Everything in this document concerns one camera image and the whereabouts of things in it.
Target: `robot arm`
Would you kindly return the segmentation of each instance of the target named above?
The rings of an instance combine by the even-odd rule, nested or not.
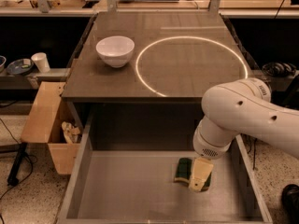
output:
[[[265,141],[299,159],[299,111],[270,103],[259,79],[241,79],[209,89],[193,145],[203,158],[217,159],[239,133]]]

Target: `dark green object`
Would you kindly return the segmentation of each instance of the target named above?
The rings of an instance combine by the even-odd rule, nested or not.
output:
[[[175,182],[185,182],[189,184],[191,169],[192,169],[192,159],[180,158],[178,161],[178,168],[175,176]],[[203,186],[202,191],[208,190],[211,184],[211,177],[212,174],[210,174],[208,179],[206,180],[206,183]]]

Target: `open drawer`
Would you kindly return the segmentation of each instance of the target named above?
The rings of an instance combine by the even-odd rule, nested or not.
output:
[[[272,223],[240,136],[207,191],[174,182],[202,117],[198,103],[94,105],[58,223]]]

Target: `sponge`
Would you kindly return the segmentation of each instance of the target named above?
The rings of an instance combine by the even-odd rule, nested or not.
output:
[[[205,171],[203,171],[204,174],[206,175],[209,173],[209,175],[206,180],[205,179],[202,180],[204,183],[200,187],[197,188],[196,178],[194,178],[194,175],[196,175],[196,173],[201,172],[201,170],[196,170],[196,172],[195,172],[194,169],[196,169],[196,167],[198,167],[198,165],[197,165],[198,163],[200,163],[200,166],[203,169],[205,169]],[[210,183],[211,183],[211,177],[212,177],[211,169],[212,168],[213,168],[213,164],[208,163],[208,161],[206,159],[198,158],[193,161],[192,159],[189,159],[189,158],[180,158],[178,161],[178,168],[176,171],[176,176],[175,176],[174,181],[187,183],[187,184],[189,184],[189,188],[194,191],[208,190]]]

